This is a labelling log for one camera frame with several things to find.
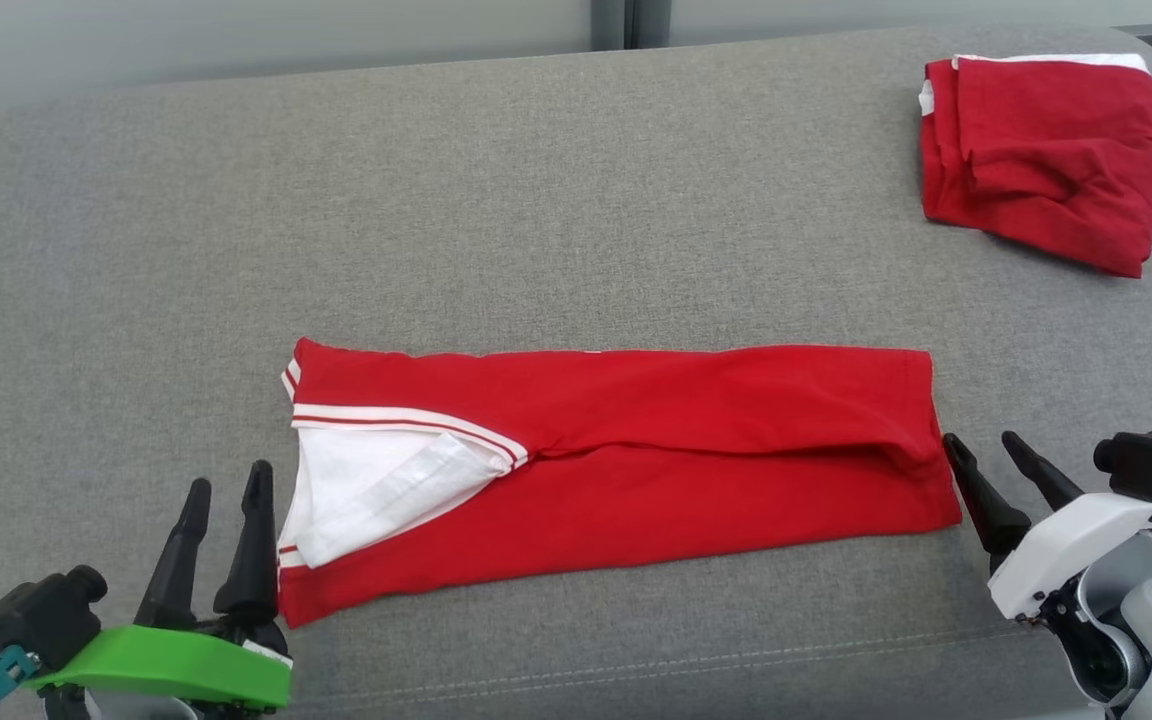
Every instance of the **red fabric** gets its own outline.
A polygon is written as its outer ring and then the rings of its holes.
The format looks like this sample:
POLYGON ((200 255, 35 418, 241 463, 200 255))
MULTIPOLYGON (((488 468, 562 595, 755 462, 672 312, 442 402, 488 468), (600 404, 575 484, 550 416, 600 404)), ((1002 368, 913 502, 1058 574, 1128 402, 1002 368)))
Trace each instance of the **red fabric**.
POLYGON ((1116 65, 927 65, 923 210, 1102 272, 1152 250, 1152 77, 1116 65))
POLYGON ((302 626, 389 593, 956 524, 925 353, 339 350, 302 340, 297 404, 448 414, 530 460, 438 520, 280 570, 302 626))

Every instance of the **white stitching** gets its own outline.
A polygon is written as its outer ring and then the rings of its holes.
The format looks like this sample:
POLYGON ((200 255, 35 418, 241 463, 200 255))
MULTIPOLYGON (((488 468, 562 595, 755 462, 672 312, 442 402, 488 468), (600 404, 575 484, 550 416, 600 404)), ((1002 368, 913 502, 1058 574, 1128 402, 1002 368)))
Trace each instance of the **white stitching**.
MULTIPOLYGON (((916 641, 924 638, 935 638, 943 637, 943 635, 954 634, 965 634, 965 632, 979 632, 979 630, 991 630, 996 629, 999 623, 991 626, 976 626, 975 628, 965 628, 958 630, 941 630, 941 632, 919 632, 916 635, 900 635, 895 638, 876 638, 872 641, 852 641, 846 643, 833 643, 833 644, 809 644, 809 646, 803 647, 781 647, 781 650, 756 650, 749 652, 737 652, 730 655, 705 655, 705 657, 685 657, 685 659, 680 660, 659 660, 653 662, 637 662, 635 665, 609 665, 605 667, 590 667, 590 669, 584 670, 559 670, 558 673, 540 673, 535 675, 516 675, 511 679, 490 679, 490 680, 465 680, 465 682, 460 683, 442 683, 438 685, 420 685, 416 688, 397 688, 391 689, 389 691, 365 691, 357 694, 333 694, 332 698, 324 698, 323 702, 334 702, 343 697, 387 697, 396 696, 396 694, 419 694, 419 692, 431 692, 431 691, 449 691, 449 689, 458 688, 471 688, 476 685, 494 685, 500 683, 522 683, 528 680, 550 680, 550 679, 570 679, 573 675, 593 675, 596 673, 620 673, 621 670, 645 670, 652 669, 652 667, 667 667, 672 665, 692 665, 696 662, 712 662, 717 660, 741 660, 746 659, 746 657, 767 657, 767 655, 786 655, 790 652, 812 652, 817 650, 838 650, 843 647, 856 647, 863 646, 863 644, 878 644, 878 643, 890 643, 890 642, 902 642, 902 641, 916 641)), ((308 702, 298 703, 298 707, 317 705, 319 702, 308 702)))
MULTIPOLYGON (((840 659, 840 657, 886 655, 886 653, 889 652, 904 652, 908 650, 922 650, 927 647, 945 647, 949 646, 950 644, 963 644, 963 643, 972 643, 979 641, 991 641, 996 638, 1016 638, 1016 637, 1023 637, 1023 635, 1028 634, 1030 632, 1002 632, 998 635, 986 635, 986 637, 982 638, 965 638, 961 641, 952 641, 946 643, 916 644, 916 646, 905 646, 905 647, 882 647, 882 650, 865 650, 861 652, 849 652, 844 653, 843 655, 783 657, 783 659, 781 660, 768 660, 764 662, 744 662, 741 665, 721 665, 718 667, 695 667, 695 669, 690 670, 667 670, 667 673, 649 673, 645 675, 622 675, 620 676, 620 679, 568 680, 568 682, 566 683, 548 683, 543 685, 529 685, 525 688, 498 688, 498 689, 492 689, 492 691, 479 691, 476 694, 452 694, 450 696, 415 697, 415 698, 407 698, 407 700, 397 700, 397 702, 372 702, 372 703, 365 703, 365 705, 351 706, 351 708, 366 710, 373 707, 394 707, 399 705, 415 705, 415 703, 420 703, 420 702, 468 700, 468 698, 490 697, 490 696, 497 696, 498 694, 524 694, 531 691, 544 691, 544 689, 553 689, 553 688, 570 688, 570 687, 593 685, 601 683, 617 683, 617 682, 626 682, 626 680, 667 679, 667 676, 673 676, 673 675, 699 675, 702 673, 717 673, 717 670, 745 670, 745 669, 751 669, 751 667, 767 667, 771 665, 793 665, 796 662, 812 662, 817 660, 835 660, 840 659)), ((336 702, 339 700, 339 698, 342 697, 351 697, 351 696, 334 696, 332 700, 336 702)), ((344 710, 344 708, 338 706, 338 710, 344 710)))

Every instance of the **gray fabric surface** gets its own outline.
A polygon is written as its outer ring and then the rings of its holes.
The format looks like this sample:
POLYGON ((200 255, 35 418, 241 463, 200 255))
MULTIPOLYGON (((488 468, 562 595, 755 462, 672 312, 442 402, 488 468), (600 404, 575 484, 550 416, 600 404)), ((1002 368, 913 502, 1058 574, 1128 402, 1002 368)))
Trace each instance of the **gray fabric surface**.
MULTIPOLYGON (((248 462, 287 509, 296 338, 414 354, 927 348, 942 424, 1089 488, 1152 429, 1143 281, 937 227, 925 61, 1152 50, 925 28, 137 88, 0 114, 0 594, 88 562, 131 620, 188 480, 196 606, 248 462)), ((846 488, 838 488, 846 511, 846 488)), ((1015 717, 1078 698, 996 617, 972 530, 371 602, 291 634, 293 717, 1015 717)), ((17 700, 9 714, 26 712, 17 700)))

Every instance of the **red stripe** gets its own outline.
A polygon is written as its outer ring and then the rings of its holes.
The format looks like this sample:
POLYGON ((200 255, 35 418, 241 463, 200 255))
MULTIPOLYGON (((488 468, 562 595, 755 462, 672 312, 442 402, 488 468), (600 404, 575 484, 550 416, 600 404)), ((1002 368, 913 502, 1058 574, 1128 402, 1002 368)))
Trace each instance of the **red stripe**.
POLYGON ((506 452, 506 455, 509 456, 509 458, 513 461, 514 465, 518 464, 518 456, 515 455, 515 454, 513 454, 513 450, 509 450, 508 447, 500 445, 500 442, 494 441, 494 439, 492 439, 492 438, 485 438, 485 437, 483 437, 480 434, 477 434, 475 432, 470 432, 470 430, 457 429, 456 425, 444 425, 444 424, 439 424, 439 423, 426 423, 425 420, 404 420, 404 419, 394 419, 394 420, 361 420, 361 419, 354 419, 354 418, 349 418, 349 419, 344 419, 344 418, 320 418, 320 416, 317 416, 317 415, 293 415, 291 419, 293 420, 314 420, 314 423, 329 423, 329 424, 342 424, 342 425, 417 425, 417 427, 423 427, 423 429, 453 430, 453 432, 457 432, 457 433, 461 433, 461 434, 470 435, 471 438, 480 439, 480 441, 484 441, 485 444, 488 444, 490 446, 500 448, 500 450, 506 452))

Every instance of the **folded red shirt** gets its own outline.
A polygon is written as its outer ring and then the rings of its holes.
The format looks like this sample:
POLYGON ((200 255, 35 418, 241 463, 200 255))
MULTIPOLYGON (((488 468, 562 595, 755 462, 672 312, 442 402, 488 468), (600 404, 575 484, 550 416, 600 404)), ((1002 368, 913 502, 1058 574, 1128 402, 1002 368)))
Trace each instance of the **folded red shirt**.
POLYGON ((339 350, 283 374, 291 626, 388 593, 956 524, 925 353, 339 350))
POLYGON ((927 65, 923 211, 1114 275, 1152 250, 1152 76, 1139 55, 927 65))

